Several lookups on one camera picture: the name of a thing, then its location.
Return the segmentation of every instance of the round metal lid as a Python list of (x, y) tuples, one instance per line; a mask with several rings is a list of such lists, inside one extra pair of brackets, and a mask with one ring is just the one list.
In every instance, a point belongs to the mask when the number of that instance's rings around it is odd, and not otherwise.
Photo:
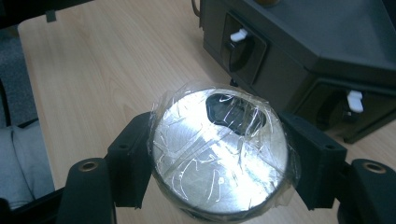
[(187, 94), (157, 119), (151, 156), (162, 190), (194, 213), (264, 206), (283, 184), (288, 144), (265, 102), (234, 90)]

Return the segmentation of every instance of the wooden table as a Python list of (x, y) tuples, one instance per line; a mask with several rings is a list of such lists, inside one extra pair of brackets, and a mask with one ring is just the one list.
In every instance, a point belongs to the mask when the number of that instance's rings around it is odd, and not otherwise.
[[(188, 0), (96, 0), (19, 26), (56, 188), (78, 161), (104, 157), (136, 115), (188, 81), (228, 83), (204, 51)], [(349, 148), (348, 160), (396, 166), (396, 123)], [(195, 223), (173, 207), (151, 178), (142, 210), (118, 208), (119, 223)], [(336, 223), (336, 209), (290, 205), (247, 223)]]

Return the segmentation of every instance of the plastic wrap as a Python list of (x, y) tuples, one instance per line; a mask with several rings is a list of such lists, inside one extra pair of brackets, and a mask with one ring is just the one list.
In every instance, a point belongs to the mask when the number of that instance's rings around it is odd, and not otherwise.
[(298, 156), (263, 99), (189, 84), (165, 94), (150, 124), (153, 174), (163, 194), (190, 215), (237, 222), (289, 202)]

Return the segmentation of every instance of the white knob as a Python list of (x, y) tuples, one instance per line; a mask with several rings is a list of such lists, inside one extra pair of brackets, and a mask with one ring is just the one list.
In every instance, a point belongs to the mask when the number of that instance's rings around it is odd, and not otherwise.
[(363, 95), (359, 91), (350, 91), (347, 95), (347, 103), (351, 111), (355, 113), (363, 112), (363, 105), (361, 104), (361, 99)]
[(247, 35), (248, 35), (248, 31), (242, 28), (238, 32), (232, 34), (230, 38), (233, 42), (239, 42), (241, 40), (244, 40), (247, 37)]

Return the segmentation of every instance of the clear plastic film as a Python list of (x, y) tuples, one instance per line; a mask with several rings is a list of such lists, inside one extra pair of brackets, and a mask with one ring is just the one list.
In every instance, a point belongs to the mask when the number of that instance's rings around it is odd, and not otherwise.
[(239, 222), (289, 202), (298, 156), (263, 99), (229, 86), (188, 84), (163, 96), (150, 124), (153, 174), (190, 215)]

